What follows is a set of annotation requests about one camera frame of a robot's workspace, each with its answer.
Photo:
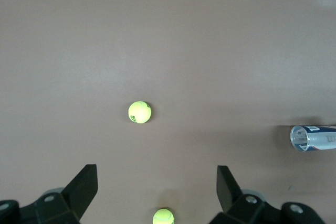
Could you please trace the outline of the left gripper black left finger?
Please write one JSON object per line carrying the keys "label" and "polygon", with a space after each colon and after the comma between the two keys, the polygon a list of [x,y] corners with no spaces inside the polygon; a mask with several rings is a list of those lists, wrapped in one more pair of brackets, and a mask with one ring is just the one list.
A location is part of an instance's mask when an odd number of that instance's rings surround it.
{"label": "left gripper black left finger", "polygon": [[79,223],[98,191],[97,166],[86,165],[61,191],[20,209],[20,223]]}

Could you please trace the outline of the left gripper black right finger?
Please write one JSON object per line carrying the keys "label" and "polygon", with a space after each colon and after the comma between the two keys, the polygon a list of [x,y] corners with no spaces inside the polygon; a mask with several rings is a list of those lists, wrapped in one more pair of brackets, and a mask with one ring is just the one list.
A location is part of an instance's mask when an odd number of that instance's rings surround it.
{"label": "left gripper black right finger", "polygon": [[228,166],[217,167],[216,192],[222,211],[210,223],[281,223],[280,210],[257,193],[243,191]]}

